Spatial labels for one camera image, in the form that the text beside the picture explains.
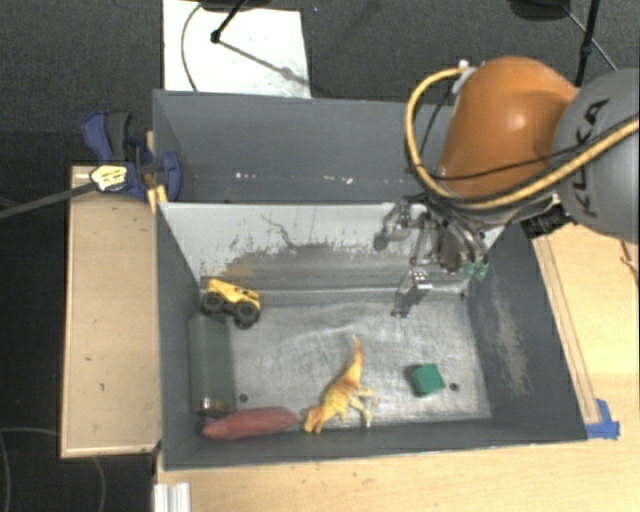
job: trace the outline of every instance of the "gray bin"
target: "gray bin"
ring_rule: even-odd
[[[185,183],[180,201],[157,215],[168,470],[585,439],[519,226],[498,240],[486,279],[464,299],[452,287],[409,319],[389,315],[413,240],[382,253],[372,242],[391,202],[419,192],[403,173],[403,115],[396,103],[155,92],[156,151],[179,153]],[[445,109],[434,127],[431,155],[449,115]],[[303,420],[350,362],[356,334],[362,383],[380,397],[372,427],[352,411],[319,435],[296,426],[233,442],[202,437],[203,420],[190,407],[187,322],[205,276],[262,294],[257,324],[229,323],[237,409],[279,405]],[[406,371],[431,363],[447,387],[418,397]]]

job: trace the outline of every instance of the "green cube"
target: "green cube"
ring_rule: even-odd
[[[411,372],[411,379],[419,396],[426,396],[444,388],[444,381],[435,364],[418,366]]]

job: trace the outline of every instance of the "white paper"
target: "white paper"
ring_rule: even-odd
[[[182,33],[197,4],[164,0],[164,86],[193,90],[182,61]],[[200,92],[310,98],[300,13],[272,9],[241,11],[221,43],[210,41],[228,11],[198,9],[184,31],[184,56]]]

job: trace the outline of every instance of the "yellow cable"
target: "yellow cable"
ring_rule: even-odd
[[[418,87],[413,91],[409,101],[407,102],[407,112],[405,116],[405,131],[406,131],[406,139],[407,139],[407,150],[409,152],[409,157],[411,162],[413,163],[418,176],[422,179],[425,185],[431,189],[433,192],[437,193],[441,197],[450,198],[450,199],[460,199],[458,196],[454,195],[447,189],[441,187],[435,180],[432,178],[424,165],[422,164],[422,159],[420,158],[420,152],[418,151],[415,131],[413,127],[413,121],[415,118],[415,110],[420,97],[424,94],[424,92],[431,87],[434,83],[439,82],[440,80],[444,80],[447,78],[453,78],[461,75],[466,68],[451,68],[445,69],[438,73],[435,73],[431,76],[428,76],[424,79]],[[497,199],[492,199],[488,201],[478,201],[478,202],[469,202],[469,203],[459,203],[456,204],[458,208],[464,208],[469,210],[483,210],[496,208],[499,206],[508,206],[516,201],[526,198],[532,194],[540,192],[545,188],[548,188],[560,180],[566,178],[571,173],[575,172],[577,169],[587,164],[594,158],[597,158],[599,155],[607,151],[612,146],[618,144],[625,138],[634,134],[638,131],[639,121],[633,120],[629,123],[625,124],[615,132],[611,133],[601,141],[594,144],[592,147],[580,153],[575,158],[571,159],[566,164],[562,165],[558,169],[549,173],[547,176],[540,178],[534,183],[521,188],[515,192],[511,192],[509,194],[505,194],[502,197]]]
[[[413,120],[415,118],[416,105],[418,104],[418,101],[420,101],[420,97],[429,87],[431,87],[434,83],[439,82],[440,80],[446,80],[447,78],[460,76],[465,72],[466,69],[467,68],[450,68],[428,76],[422,82],[420,82],[420,84],[418,84],[418,87],[416,87],[411,93],[411,97],[407,102],[407,113],[405,116],[405,133],[407,138],[407,150],[409,151],[409,157],[411,158],[411,162],[416,168],[416,171],[422,181],[424,181],[430,189],[444,197],[456,196],[438,185],[438,183],[436,183],[434,179],[429,176],[429,173],[427,173],[424,165],[422,165],[420,152],[418,151],[418,147],[416,145],[416,134],[413,128]]]
[[[607,151],[609,148],[615,146],[622,140],[626,139],[630,135],[634,134],[638,131],[639,122],[638,119],[631,121],[621,128],[617,129],[612,134],[608,135],[601,141],[597,142],[593,146],[591,146],[586,151],[580,153],[575,158],[569,160],[566,164],[558,167],[555,171],[549,173],[547,176],[544,176],[538,180],[536,180],[531,185],[521,188],[515,192],[510,194],[506,194],[497,199],[493,199],[490,201],[483,201],[477,203],[462,203],[456,205],[460,208],[467,208],[471,210],[483,210],[487,208],[496,208],[499,206],[507,206],[511,203],[519,201],[521,199],[525,199],[532,194],[537,192],[541,192],[542,190],[555,185],[560,180],[566,178],[573,172],[577,171],[583,165],[589,163],[594,158],[597,158],[602,153]]]

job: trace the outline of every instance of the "clamp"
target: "clamp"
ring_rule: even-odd
[[[91,173],[91,181],[100,192],[118,193],[146,200],[144,176],[164,177],[167,198],[175,201],[180,193],[182,171],[178,155],[164,153],[154,162],[147,145],[129,134],[128,112],[94,112],[81,125],[85,144],[98,157],[100,166]]]

